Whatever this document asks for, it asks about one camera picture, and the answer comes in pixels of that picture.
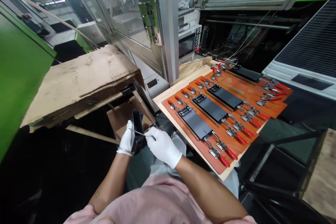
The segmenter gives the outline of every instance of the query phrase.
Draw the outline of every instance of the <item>green machine panel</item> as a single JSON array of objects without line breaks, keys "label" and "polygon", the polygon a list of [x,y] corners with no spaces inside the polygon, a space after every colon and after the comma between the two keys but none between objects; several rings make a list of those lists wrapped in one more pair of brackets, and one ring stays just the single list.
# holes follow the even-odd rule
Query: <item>green machine panel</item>
[{"label": "green machine panel", "polygon": [[0,3],[0,161],[56,52]]}]

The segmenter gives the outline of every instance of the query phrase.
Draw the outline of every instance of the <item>screwdriver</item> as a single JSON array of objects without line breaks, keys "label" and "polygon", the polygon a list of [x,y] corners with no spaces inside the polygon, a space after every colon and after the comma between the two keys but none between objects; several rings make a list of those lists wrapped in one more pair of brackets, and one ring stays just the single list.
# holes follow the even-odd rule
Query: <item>screwdriver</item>
[{"label": "screwdriver", "polygon": [[138,133],[138,134],[140,134],[140,135],[142,135],[142,136],[149,137],[149,136],[146,136],[145,134],[142,134],[142,133],[140,133],[139,131],[136,131],[136,130],[134,130],[134,129],[130,129],[130,128],[129,128],[129,130],[131,130],[131,131],[133,131],[133,132],[135,132],[135,133]]}]

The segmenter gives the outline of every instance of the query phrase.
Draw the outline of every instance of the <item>pink shirt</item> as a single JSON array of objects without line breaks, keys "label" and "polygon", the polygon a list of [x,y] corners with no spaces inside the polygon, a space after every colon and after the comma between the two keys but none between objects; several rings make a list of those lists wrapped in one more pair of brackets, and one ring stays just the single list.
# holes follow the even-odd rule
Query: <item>pink shirt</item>
[{"label": "pink shirt", "polygon": [[[187,186],[168,174],[150,176],[141,188],[111,202],[97,215],[93,206],[73,213],[65,224],[211,223]],[[252,216],[225,224],[256,224]]]}]

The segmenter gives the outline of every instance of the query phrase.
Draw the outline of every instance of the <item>metal hinge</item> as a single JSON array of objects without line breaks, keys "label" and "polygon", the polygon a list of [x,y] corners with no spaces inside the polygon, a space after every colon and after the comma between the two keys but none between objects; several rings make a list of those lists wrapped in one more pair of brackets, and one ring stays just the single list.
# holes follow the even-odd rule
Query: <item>metal hinge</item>
[{"label": "metal hinge", "polygon": [[162,46],[156,1],[140,2],[139,7],[149,42]]},{"label": "metal hinge", "polygon": [[192,3],[192,5],[191,5],[191,8],[192,8],[192,9],[195,8],[195,5],[197,4],[197,1],[198,1],[198,0],[193,0],[193,3]]},{"label": "metal hinge", "polygon": [[205,4],[208,2],[208,0],[202,0],[201,3],[201,9],[205,9]]}]

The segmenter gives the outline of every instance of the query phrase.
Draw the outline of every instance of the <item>ventilation grille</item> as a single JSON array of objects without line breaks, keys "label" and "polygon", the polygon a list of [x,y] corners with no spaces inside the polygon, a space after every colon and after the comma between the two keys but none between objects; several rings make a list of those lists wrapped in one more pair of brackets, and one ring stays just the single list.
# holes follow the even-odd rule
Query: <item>ventilation grille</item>
[{"label": "ventilation grille", "polygon": [[275,61],[336,77],[336,0],[329,0]]}]

